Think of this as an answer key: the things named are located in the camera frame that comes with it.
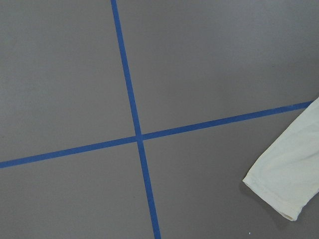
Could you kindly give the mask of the cream long-sleeve printed shirt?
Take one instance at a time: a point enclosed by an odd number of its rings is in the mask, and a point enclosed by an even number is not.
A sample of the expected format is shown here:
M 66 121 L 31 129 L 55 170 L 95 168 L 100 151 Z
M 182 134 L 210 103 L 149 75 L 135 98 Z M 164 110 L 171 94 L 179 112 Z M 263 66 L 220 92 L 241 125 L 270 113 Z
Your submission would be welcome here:
M 298 219 L 319 191 L 318 100 L 261 154 L 243 182 L 281 216 Z

